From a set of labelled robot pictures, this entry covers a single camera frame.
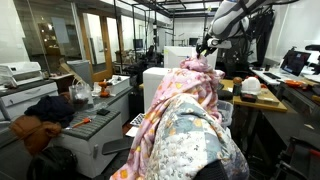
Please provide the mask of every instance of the glass door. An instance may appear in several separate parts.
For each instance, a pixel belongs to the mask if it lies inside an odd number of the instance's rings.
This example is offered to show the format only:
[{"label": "glass door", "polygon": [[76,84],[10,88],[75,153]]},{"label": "glass door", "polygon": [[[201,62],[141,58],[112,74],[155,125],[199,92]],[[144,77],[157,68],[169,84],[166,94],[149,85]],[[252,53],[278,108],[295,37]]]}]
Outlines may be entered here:
[{"label": "glass door", "polygon": [[107,17],[79,11],[80,27],[86,59],[90,61],[94,82],[112,76],[112,57]]}]

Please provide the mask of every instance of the trash can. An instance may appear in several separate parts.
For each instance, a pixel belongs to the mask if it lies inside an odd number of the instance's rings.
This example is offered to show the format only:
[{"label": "trash can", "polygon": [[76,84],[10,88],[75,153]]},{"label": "trash can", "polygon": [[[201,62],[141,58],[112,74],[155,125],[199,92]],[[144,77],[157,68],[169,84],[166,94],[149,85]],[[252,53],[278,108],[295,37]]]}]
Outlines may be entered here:
[{"label": "trash can", "polygon": [[68,66],[77,73],[90,87],[93,87],[88,60],[67,61]]}]

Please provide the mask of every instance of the robotic arm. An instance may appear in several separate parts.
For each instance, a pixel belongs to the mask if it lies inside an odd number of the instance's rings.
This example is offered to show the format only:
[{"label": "robotic arm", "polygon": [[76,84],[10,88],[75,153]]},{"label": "robotic arm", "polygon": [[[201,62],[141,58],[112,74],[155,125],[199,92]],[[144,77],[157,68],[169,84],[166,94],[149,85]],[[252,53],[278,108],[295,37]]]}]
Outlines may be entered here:
[{"label": "robotic arm", "polygon": [[227,39],[241,35],[249,26],[246,17],[258,7],[277,0],[224,0],[221,2],[202,45],[197,47],[198,56],[204,50],[204,56],[213,53],[217,48],[231,48]]}]

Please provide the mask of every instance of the paper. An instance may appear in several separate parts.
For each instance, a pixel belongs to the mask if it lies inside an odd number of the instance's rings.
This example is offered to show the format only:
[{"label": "paper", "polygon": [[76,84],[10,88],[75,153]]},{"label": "paper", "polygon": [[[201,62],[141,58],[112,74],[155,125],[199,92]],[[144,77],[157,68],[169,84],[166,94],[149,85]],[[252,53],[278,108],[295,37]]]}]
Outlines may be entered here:
[{"label": "paper", "polygon": [[130,136],[130,137],[135,137],[137,132],[138,132],[139,128],[133,126],[127,133],[126,136]]}]

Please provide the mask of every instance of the cup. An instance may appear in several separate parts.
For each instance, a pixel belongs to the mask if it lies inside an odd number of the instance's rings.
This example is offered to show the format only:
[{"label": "cup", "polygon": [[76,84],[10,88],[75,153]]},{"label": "cup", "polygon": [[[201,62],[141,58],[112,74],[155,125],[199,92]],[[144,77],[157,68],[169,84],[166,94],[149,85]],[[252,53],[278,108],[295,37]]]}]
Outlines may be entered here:
[{"label": "cup", "polygon": [[265,69],[264,69],[264,71],[269,71],[269,69],[270,69],[270,65],[267,64],[266,67],[265,67]]}]

